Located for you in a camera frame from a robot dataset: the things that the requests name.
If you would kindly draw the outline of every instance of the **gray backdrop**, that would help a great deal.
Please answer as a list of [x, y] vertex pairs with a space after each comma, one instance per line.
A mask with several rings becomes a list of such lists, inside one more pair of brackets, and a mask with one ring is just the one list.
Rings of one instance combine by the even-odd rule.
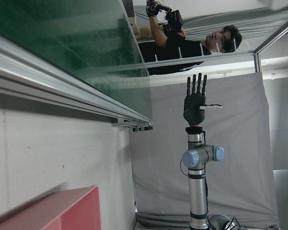
[[[130, 132], [132, 174], [139, 212], [190, 215], [187, 176], [180, 160], [187, 150], [183, 119], [186, 83], [153, 87], [152, 131]], [[225, 159], [206, 167], [209, 215], [236, 216], [245, 227], [278, 224], [269, 137], [268, 104], [260, 73], [207, 81], [201, 124], [206, 143], [225, 149]]]

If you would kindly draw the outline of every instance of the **robot finger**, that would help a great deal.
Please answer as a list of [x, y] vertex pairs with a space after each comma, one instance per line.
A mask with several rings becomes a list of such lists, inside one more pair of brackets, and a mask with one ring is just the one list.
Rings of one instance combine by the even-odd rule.
[[187, 97], [190, 97], [190, 83], [191, 83], [191, 78], [188, 77], [188, 80], [187, 80]]
[[202, 88], [202, 95], [203, 95], [203, 96], [205, 96], [206, 82], [207, 82], [207, 75], [204, 75], [203, 88]]
[[193, 74], [193, 80], [192, 80], [192, 95], [195, 94], [195, 84], [196, 84], [196, 74]]
[[202, 73], [199, 73], [198, 74], [197, 91], [196, 91], [196, 93], [201, 93], [201, 81], [202, 81]]

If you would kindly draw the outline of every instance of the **pink shelf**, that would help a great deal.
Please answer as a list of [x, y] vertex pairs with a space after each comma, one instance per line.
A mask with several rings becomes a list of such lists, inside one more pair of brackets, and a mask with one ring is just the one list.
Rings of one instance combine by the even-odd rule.
[[0, 230], [101, 230], [98, 187], [53, 193], [1, 223]]

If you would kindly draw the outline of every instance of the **aluminum rail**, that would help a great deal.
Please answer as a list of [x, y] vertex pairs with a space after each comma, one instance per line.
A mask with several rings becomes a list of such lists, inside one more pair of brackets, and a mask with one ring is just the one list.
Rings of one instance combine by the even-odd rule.
[[185, 63], [192, 63], [192, 62], [232, 58], [232, 57], [233, 58], [245, 57], [245, 56], [251, 56], [251, 55], [253, 55], [252, 51], [243, 52], [243, 53], [213, 54], [213, 55], [199, 56], [199, 57], [185, 57], [185, 58], [170, 59], [170, 60], [164, 60], [164, 61], [146, 62], [146, 67], [152, 68], [152, 67], [159, 67], [159, 66], [170, 66], [170, 65], [176, 65], [176, 64], [185, 64]]
[[276, 40], [280, 39], [283, 35], [288, 33], [288, 21], [276, 30], [270, 37], [261, 43], [254, 51], [254, 54], [259, 54], [273, 44]]
[[152, 120], [0, 36], [0, 93], [151, 124]]

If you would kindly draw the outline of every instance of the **blue joint cap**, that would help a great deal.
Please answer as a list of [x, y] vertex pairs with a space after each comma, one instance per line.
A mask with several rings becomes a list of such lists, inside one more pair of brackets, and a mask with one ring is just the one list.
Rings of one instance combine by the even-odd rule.
[[213, 148], [213, 160], [214, 161], [222, 161], [225, 156], [225, 151], [220, 146], [215, 146]]
[[188, 150], [182, 155], [182, 162], [188, 168], [194, 168], [199, 161], [199, 155], [196, 150]]

